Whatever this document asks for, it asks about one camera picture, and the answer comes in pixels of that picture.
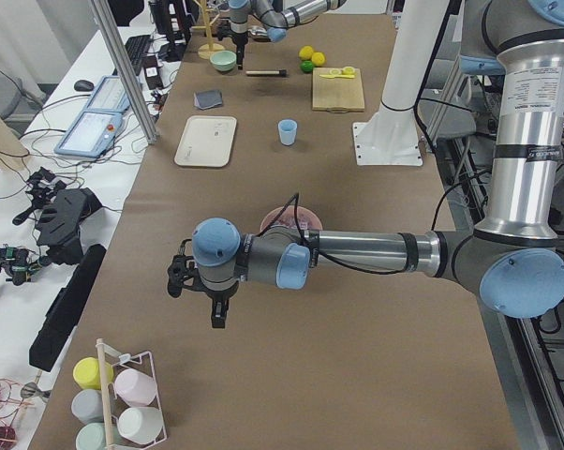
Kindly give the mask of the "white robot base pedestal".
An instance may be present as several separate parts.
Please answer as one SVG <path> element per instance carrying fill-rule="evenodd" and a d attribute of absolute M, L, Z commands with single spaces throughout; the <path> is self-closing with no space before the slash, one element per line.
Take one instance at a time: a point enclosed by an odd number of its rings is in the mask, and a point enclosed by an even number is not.
<path fill-rule="evenodd" d="M 414 111 L 449 4 L 448 0 L 405 3 L 379 109 L 369 121 L 354 124 L 358 165 L 423 164 Z"/>

